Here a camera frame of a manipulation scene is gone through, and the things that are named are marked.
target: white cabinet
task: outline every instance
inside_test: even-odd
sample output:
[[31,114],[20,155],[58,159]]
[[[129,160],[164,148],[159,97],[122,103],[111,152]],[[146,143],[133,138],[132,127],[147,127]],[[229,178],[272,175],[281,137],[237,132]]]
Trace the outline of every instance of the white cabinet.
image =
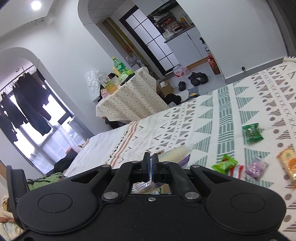
[[162,0],[133,0],[133,2],[146,16],[164,4]]
[[197,27],[189,29],[186,33],[189,35],[189,37],[191,38],[191,40],[195,44],[196,48],[199,50],[201,56],[203,58],[208,57],[207,51],[205,51],[205,47],[202,44],[202,41],[200,40],[201,35],[200,35],[200,32],[198,31]]
[[186,32],[167,42],[167,45],[183,66],[189,66],[203,59]]

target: black shoe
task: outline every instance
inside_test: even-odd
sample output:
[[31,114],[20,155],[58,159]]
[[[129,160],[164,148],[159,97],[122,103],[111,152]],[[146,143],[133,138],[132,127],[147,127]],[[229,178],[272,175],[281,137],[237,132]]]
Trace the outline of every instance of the black shoe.
[[184,81],[179,82],[179,91],[184,91],[186,89],[186,83]]
[[192,76],[196,79],[200,78],[201,75],[202,75],[202,72],[198,72],[198,73],[192,72]]
[[201,76],[200,76],[200,83],[201,84],[205,84],[208,81],[209,81],[209,79],[208,79],[207,75],[206,74],[201,74]]
[[196,78],[192,78],[190,81],[193,86],[198,86],[200,84],[200,81]]

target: hanging clothes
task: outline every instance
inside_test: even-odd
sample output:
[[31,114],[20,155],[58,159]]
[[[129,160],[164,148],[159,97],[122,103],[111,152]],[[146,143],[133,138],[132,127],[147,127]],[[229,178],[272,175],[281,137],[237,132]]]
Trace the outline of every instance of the hanging clothes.
[[50,93],[44,89],[29,73],[19,77],[17,81],[20,91],[30,105],[44,118],[50,121],[50,114],[43,108],[48,104]]
[[10,100],[7,94],[4,92],[2,96],[2,105],[4,110],[6,110],[7,115],[15,128],[19,128],[23,123],[27,124],[28,120],[21,113],[21,111],[15,106],[15,104]]
[[13,87],[13,93],[18,106],[29,120],[31,126],[42,136],[49,133],[51,127],[48,125],[47,121],[30,105],[30,103],[22,95],[22,92],[18,86]]
[[18,141],[17,132],[13,128],[8,116],[4,113],[4,109],[0,106],[0,128],[11,143]]

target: polka dot tablecloth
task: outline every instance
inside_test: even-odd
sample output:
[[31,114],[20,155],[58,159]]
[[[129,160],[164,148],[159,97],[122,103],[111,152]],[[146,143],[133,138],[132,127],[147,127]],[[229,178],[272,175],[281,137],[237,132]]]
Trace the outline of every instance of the polka dot tablecloth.
[[156,80],[146,67],[136,71],[127,83],[96,106],[96,115],[110,121],[138,121],[168,109],[156,93]]

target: plastic bottle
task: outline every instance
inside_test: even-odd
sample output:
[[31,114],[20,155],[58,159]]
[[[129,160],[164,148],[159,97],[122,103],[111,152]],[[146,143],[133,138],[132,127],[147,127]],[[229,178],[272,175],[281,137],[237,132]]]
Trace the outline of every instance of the plastic bottle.
[[113,67],[112,69],[113,69],[114,74],[116,74],[118,76],[121,75],[121,73],[117,70],[117,68]]
[[117,86],[111,81],[106,73],[98,72],[97,78],[101,85],[109,92],[109,94],[113,94],[117,90]]
[[184,26],[184,28],[189,28],[189,25],[183,16],[180,18],[180,21],[181,21],[182,25]]
[[185,157],[188,156],[188,154],[191,153],[192,147],[191,145],[183,145],[179,146],[177,148],[174,148],[172,150],[169,150],[167,152],[164,152],[162,154],[158,155],[159,161],[170,161],[170,162],[175,162],[178,163],[182,161]]
[[210,55],[208,57],[208,62],[209,62],[209,64],[210,64],[210,66],[211,66],[211,68],[212,68],[215,75],[221,73],[215,59],[213,58],[213,56]]
[[93,71],[87,72],[87,85],[92,100],[98,98],[98,96],[100,96],[100,83]]
[[123,62],[120,60],[116,59],[115,57],[112,57],[112,60],[114,62],[114,67],[122,74],[123,72],[127,71],[126,66],[124,65]]

